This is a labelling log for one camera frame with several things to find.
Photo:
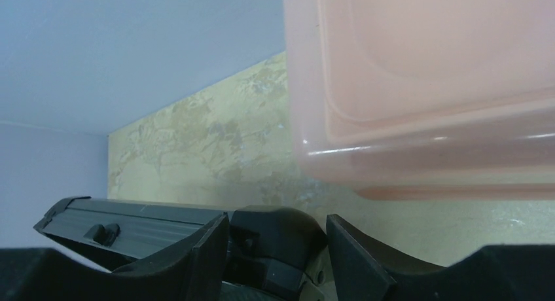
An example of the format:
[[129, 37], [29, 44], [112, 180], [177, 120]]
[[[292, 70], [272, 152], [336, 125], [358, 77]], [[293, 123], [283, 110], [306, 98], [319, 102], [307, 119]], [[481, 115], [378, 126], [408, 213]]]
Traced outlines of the black poker set case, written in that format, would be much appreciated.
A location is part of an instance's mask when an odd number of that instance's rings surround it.
[[56, 202], [35, 230], [107, 268], [152, 255], [225, 214], [222, 300], [324, 300], [333, 281], [326, 235], [309, 214], [291, 207], [239, 209], [101, 200]]

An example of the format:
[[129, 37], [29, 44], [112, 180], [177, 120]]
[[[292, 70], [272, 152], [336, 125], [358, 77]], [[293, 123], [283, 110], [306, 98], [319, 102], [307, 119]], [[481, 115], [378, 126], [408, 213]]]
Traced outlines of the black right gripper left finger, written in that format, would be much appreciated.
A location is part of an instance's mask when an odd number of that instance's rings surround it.
[[2, 300], [218, 300], [230, 222], [222, 214], [191, 236], [108, 273], [52, 248], [1, 250]]

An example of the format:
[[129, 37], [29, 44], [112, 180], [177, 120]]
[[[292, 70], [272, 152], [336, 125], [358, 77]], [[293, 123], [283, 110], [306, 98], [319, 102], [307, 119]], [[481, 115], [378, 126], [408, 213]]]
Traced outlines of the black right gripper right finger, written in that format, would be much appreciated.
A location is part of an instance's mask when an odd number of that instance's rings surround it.
[[444, 267], [326, 221], [339, 300], [553, 300], [553, 245], [487, 245]]

